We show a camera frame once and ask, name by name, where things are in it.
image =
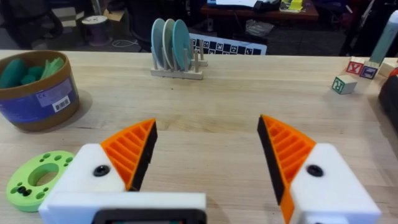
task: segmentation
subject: barcode sticker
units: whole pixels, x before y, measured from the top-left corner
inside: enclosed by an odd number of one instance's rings
[[[66,108],[69,104],[70,104],[69,96],[66,95],[61,100],[58,100],[57,102],[53,103],[52,107],[54,108],[55,112],[58,112],[64,108]]]

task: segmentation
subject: green foam pieces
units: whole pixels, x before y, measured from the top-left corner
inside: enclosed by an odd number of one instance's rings
[[[37,80],[36,80],[36,77],[34,77],[33,75],[25,75],[25,77],[21,80],[21,84],[26,85],[26,84],[30,84],[35,81],[37,81]]]
[[[68,166],[64,164],[69,164],[71,159],[73,159],[73,154],[70,152],[52,151],[27,161],[15,171],[7,184],[8,201],[20,211],[37,212],[40,204],[67,169]],[[49,172],[57,174],[46,184],[36,186],[38,181]]]
[[[58,57],[54,59],[52,62],[49,62],[48,60],[45,61],[45,68],[44,72],[42,74],[42,77],[40,79],[48,78],[52,76],[55,72],[60,70],[63,67],[63,60],[62,58]]]
[[[41,66],[30,67],[27,70],[27,74],[33,75],[36,80],[39,80],[42,77],[43,72],[44,72],[44,68]]]
[[[27,68],[22,59],[17,58],[12,60],[4,69],[0,77],[0,88],[19,86],[26,73]]]

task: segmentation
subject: green foam ring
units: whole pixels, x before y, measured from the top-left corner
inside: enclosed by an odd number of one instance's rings
[[[7,184],[7,198],[13,206],[23,212],[37,212],[40,204],[52,187],[68,168],[73,154],[67,151],[51,151],[34,157],[18,168]],[[36,186],[37,182],[49,172],[58,172],[48,183]],[[18,189],[25,187],[25,193]]]

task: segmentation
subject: yellow object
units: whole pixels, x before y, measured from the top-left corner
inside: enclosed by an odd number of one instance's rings
[[[289,6],[290,10],[301,11],[302,8],[303,8],[303,0],[292,0]]]

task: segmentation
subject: cable spool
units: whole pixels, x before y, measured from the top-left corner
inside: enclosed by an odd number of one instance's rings
[[[106,31],[106,16],[90,16],[82,20],[85,26],[85,35],[91,46],[104,46],[112,41]]]

